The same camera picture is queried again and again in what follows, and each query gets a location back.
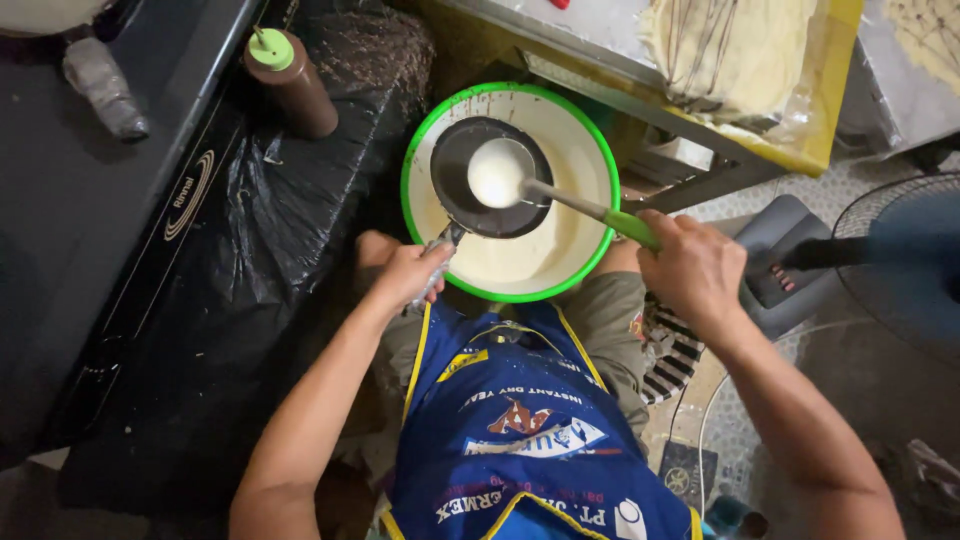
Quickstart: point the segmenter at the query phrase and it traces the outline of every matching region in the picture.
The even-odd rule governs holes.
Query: green ladle handle
[[[636,240],[642,247],[654,252],[660,250],[660,241],[654,235],[654,232],[642,219],[635,215],[618,210],[607,210],[603,222],[614,231]]]

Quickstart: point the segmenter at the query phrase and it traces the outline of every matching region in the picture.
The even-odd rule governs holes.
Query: black garbage bag
[[[429,34],[372,1],[301,2],[290,29],[339,127],[319,141],[288,137],[262,88],[242,72],[230,82],[219,107],[244,116],[224,135],[235,154],[125,352],[97,436],[70,453],[67,505],[226,510],[264,425],[350,309],[353,238],[403,234],[399,171],[425,110]]]

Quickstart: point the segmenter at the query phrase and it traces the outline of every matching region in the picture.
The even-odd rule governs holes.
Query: hand
[[[747,251],[710,225],[655,210],[640,217],[660,239],[654,255],[637,251],[643,280],[701,338],[746,315],[737,294]]]
[[[368,293],[368,297],[389,309],[400,313],[426,287],[434,270],[440,268],[453,253],[453,244],[446,242],[425,257],[425,246],[400,246],[394,250]],[[444,278],[440,277],[433,290],[427,293],[427,302],[436,302],[437,294],[444,290]]]

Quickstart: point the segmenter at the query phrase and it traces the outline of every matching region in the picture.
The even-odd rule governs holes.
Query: green bottle cap
[[[280,30],[254,26],[247,47],[253,59],[271,71],[282,71],[294,61],[294,45]]]

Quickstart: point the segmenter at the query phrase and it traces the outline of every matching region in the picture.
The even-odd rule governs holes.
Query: blue apron
[[[428,307],[382,517],[393,538],[700,540],[559,309]]]

